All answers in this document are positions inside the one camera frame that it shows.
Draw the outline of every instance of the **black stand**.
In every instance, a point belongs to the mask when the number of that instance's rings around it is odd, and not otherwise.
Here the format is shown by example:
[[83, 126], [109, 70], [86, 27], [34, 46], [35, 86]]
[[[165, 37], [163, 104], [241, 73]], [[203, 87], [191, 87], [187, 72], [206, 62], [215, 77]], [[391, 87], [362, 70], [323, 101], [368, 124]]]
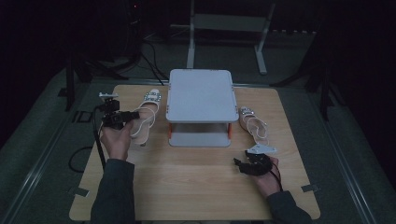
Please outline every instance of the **black stand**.
[[[333, 65], [343, 55], [347, 46], [349, 31], [345, 25], [348, 18], [345, 5], [347, 4], [337, 1], [324, 3], [321, 25], [298, 72], [282, 81], [270, 84], [271, 87], [284, 87], [300, 77], [309, 75], [304, 87], [307, 91], [315, 92], [321, 85], [319, 107], [325, 120], [328, 120], [327, 107], [332, 105], [329, 92], [332, 91]], [[338, 97], [336, 99], [341, 105], [343, 104]]]
[[84, 54], [70, 54], [69, 58], [66, 60], [66, 89], [64, 90], [62, 96], [67, 98], [66, 111], [69, 111], [73, 103], [75, 102], [75, 71], [78, 75], [78, 79], [81, 82], [91, 82], [92, 75], [87, 67], [87, 63], [91, 64], [95, 68], [103, 71], [105, 75], [113, 77], [117, 80], [127, 80], [128, 77], [122, 77], [115, 73], [113, 70], [107, 68], [96, 60]]

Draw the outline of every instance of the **white stand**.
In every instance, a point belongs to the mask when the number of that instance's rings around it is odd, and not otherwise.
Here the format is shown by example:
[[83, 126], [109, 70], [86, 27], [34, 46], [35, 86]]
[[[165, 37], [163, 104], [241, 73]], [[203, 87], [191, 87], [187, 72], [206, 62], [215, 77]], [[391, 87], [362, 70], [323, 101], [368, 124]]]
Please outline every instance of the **white stand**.
[[172, 70], [166, 119], [171, 146], [229, 146], [231, 123], [239, 119], [230, 72]]
[[212, 29], [212, 30], [229, 30], [229, 31], [248, 31], [261, 32], [262, 38], [260, 43], [254, 47], [256, 52], [257, 64], [260, 74], [266, 75], [264, 58], [262, 57], [262, 47], [268, 34], [271, 19], [274, 14], [275, 2], [271, 4], [267, 17], [245, 17], [245, 16], [225, 16], [213, 14], [195, 14], [194, 0], [191, 0], [190, 16], [190, 46], [187, 56], [187, 68], [194, 67], [195, 55], [195, 29]]

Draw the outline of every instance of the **dark background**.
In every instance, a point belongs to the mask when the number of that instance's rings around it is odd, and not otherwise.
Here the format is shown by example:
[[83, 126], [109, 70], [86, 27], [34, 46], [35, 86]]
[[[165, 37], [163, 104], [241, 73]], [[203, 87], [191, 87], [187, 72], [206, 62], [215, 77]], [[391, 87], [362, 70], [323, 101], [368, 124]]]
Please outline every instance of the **dark background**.
[[[111, 57], [103, 18], [107, 1], [2, 0], [0, 2], [0, 147], [23, 120], [50, 79], [77, 49]], [[142, 26], [164, 32], [169, 24], [189, 24], [190, 1], [142, 2]], [[196, 1], [196, 10], [255, 15], [259, 0]], [[317, 31], [302, 67], [326, 62], [375, 155], [396, 185], [396, 4], [393, 1], [279, 0], [271, 30]], [[122, 16], [115, 19], [124, 25]]]

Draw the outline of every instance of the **wooden table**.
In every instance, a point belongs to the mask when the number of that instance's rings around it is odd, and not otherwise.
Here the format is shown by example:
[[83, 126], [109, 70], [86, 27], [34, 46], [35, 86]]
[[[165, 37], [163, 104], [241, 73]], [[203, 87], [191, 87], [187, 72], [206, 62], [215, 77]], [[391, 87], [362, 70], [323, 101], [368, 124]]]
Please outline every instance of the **wooden table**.
[[[151, 89], [160, 90], [162, 105], [145, 147], [130, 147], [128, 161], [135, 164], [136, 220], [263, 220], [271, 215], [265, 200], [247, 175], [240, 174], [233, 158], [244, 160], [244, 150], [255, 145], [238, 122], [233, 124], [229, 147], [171, 147], [165, 118], [167, 87], [117, 86], [120, 110], [132, 111]], [[269, 140], [279, 158], [282, 184], [298, 206], [313, 219], [320, 211], [312, 191], [301, 186], [309, 180], [276, 90], [234, 88], [238, 107], [252, 108], [269, 125]], [[89, 220], [103, 169], [96, 145], [79, 187], [90, 193], [76, 195], [70, 209], [74, 220]]]

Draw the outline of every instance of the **gray sleeve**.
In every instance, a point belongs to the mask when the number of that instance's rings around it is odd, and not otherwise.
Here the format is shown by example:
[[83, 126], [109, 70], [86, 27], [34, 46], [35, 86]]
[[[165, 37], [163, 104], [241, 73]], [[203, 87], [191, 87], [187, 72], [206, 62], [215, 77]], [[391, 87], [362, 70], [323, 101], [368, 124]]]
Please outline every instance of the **gray sleeve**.
[[311, 216], [299, 208], [289, 191], [282, 191], [267, 197], [271, 214], [276, 223], [312, 223]]
[[109, 159], [91, 210], [91, 223], [134, 223], [134, 165]]

